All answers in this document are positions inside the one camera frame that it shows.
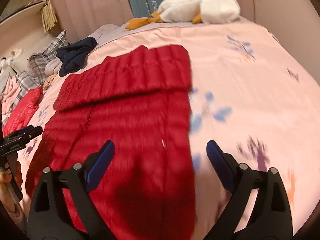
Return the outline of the left hand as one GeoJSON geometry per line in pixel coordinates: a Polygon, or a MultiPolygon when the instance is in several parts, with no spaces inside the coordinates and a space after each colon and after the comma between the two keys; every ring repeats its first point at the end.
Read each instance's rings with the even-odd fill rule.
{"type": "Polygon", "coordinates": [[[16,164],[16,175],[12,178],[12,174],[5,172],[1,168],[1,203],[6,209],[9,216],[15,220],[22,217],[22,211],[18,204],[15,203],[14,197],[12,195],[11,181],[14,180],[18,186],[22,185],[22,172],[21,163],[18,161],[16,164]]]}

